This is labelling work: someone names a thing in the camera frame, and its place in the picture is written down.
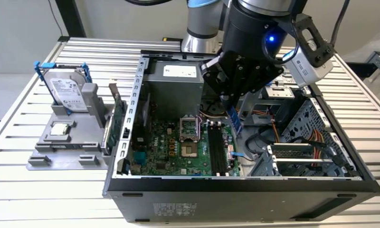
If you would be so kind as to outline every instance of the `white label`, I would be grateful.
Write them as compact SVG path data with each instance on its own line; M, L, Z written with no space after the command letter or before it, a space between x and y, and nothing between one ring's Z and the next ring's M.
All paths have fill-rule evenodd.
M76 81L72 79L52 78L50 83L64 107L73 112L86 112L88 108Z
M165 77L197 77L197 68L196 66L165 65L164 76Z
M153 203L157 216L193 216L197 203Z

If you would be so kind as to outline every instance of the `slotted table surface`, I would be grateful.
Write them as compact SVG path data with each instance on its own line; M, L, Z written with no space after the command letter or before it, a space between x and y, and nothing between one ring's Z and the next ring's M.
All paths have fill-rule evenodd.
M86 62L98 95L112 102L109 83L129 99L140 50L178 51L177 42L72 38L45 59ZM380 184L380 102L333 57L333 70L317 82L325 101ZM287 85L296 87L291 75ZM0 227L316 227L380 228L380 196L321 222L129 224L112 199L101 196L106 171L28 171L25 164L52 113L49 92L34 74L0 122Z

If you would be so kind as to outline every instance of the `wall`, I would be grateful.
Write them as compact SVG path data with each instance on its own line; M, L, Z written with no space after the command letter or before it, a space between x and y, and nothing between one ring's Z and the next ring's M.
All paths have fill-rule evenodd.
M76 0L82 25L94 38L161 40L186 31L185 0L144 7L124 0Z
M64 23L52 7L62 32ZM33 62L49 54L60 31L46 0L0 0L0 73L33 73Z
M185 34L184 0L153 7L134 6L122 0L77 0L77 3L78 10L88 15L84 26L96 38L160 40L161 37L181 38ZM309 0L304 9L327 39L331 39L341 6L343 0ZM380 0L351 1L339 32L339 53L344 55L360 48L379 32ZM293 40L288 39L285 45L292 46Z
M52 1L64 34L64 23ZM76 0L89 37L130 40L181 38L186 28L185 0L153 7L124 0ZM329 38L343 0L309 0L305 13L313 16L323 37ZM380 32L380 0L353 0L341 24L337 51L360 48ZM33 73L34 60L44 60L60 36L48 1L0 0L0 73Z

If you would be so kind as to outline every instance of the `ram slot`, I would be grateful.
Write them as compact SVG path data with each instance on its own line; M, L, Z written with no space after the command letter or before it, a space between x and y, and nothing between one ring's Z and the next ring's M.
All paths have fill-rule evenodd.
M221 127L219 125L208 126L208 147L212 174L225 176L227 160Z

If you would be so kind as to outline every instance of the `motherboard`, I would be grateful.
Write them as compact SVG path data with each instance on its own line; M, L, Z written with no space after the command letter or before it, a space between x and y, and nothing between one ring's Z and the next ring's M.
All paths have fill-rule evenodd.
M220 125L216 127L217 132L210 136L212 126L209 124L198 120L192 123L188 119L181 122L153 121L149 145L146 149L134 151L132 174L216 176L219 174L215 169L219 164L225 170L220 175L239 176L237 161L228 157L231 152L228 150L235 150L231 127ZM192 139L182 137L182 132L194 137Z

